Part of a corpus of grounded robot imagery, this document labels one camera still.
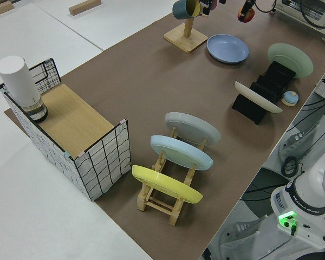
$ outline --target blue plate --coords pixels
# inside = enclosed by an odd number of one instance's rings
[[[242,40],[227,34],[210,37],[207,48],[213,58],[225,63],[244,61],[249,54],[248,46]]]
[[[203,151],[186,142],[163,136],[151,136],[151,147],[165,159],[180,166],[191,169],[196,164],[197,171],[206,171],[213,165],[213,160]]]

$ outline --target wooden board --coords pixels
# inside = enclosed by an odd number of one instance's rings
[[[114,127],[63,83],[42,99],[48,116],[39,125],[73,158]]]
[[[164,35],[164,39],[173,43],[186,53],[191,53],[193,50],[207,41],[208,37],[195,29],[191,29],[190,37],[186,38],[184,36],[184,28],[185,23],[182,23],[181,25],[167,32]]]
[[[13,4],[9,1],[3,2],[0,4],[0,14],[3,14],[4,12],[7,12],[11,9],[13,9]]]
[[[86,0],[80,4],[71,6],[69,8],[70,14],[78,15],[81,12],[87,11],[93,7],[96,7],[101,4],[101,0]]]

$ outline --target appliance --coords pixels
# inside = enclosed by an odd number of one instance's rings
[[[275,9],[321,32],[325,39],[325,0],[277,0]]]

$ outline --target green light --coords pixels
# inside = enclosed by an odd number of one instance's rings
[[[296,216],[296,212],[295,211],[289,211],[287,213],[284,213],[282,215],[278,216],[278,220],[279,223],[284,226],[284,223],[288,220],[288,219],[292,219],[294,216]]]

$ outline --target blue mug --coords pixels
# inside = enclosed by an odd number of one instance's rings
[[[199,0],[179,0],[173,4],[172,13],[178,20],[197,17],[201,5]]]

